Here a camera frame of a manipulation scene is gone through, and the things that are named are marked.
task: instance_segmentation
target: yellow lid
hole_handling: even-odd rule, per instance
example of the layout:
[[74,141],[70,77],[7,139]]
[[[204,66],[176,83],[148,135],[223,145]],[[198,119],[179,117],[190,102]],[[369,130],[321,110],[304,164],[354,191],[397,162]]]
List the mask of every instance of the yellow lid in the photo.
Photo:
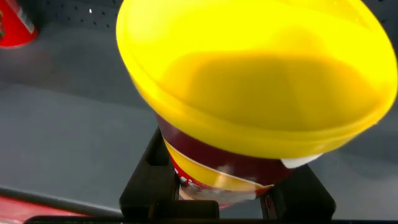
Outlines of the yellow lid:
[[158,114],[249,156],[334,150],[397,91],[392,45],[360,0],[125,0],[116,35]]

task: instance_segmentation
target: perforated panel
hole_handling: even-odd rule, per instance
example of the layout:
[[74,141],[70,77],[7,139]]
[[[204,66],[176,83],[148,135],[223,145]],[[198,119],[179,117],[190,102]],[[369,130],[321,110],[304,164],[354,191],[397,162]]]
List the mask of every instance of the perforated panel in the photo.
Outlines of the perforated panel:
[[40,3],[51,21],[113,32],[121,0],[43,0]]

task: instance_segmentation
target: red surface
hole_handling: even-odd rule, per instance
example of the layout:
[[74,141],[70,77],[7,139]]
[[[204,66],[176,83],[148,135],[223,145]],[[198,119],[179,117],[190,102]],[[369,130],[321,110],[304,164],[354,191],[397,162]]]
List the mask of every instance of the red surface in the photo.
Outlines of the red surface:
[[73,212],[0,196],[0,224],[23,223],[37,215],[81,216]]
[[18,47],[37,36],[37,29],[30,33],[17,13],[20,7],[16,0],[0,0],[0,47]]

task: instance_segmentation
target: red cup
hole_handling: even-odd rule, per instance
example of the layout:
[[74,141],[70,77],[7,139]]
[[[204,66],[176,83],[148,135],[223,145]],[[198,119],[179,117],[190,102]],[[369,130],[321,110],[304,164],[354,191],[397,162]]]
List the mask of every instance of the red cup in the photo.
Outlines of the red cup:
[[0,47],[20,47],[34,40],[37,29],[16,0],[0,0]]

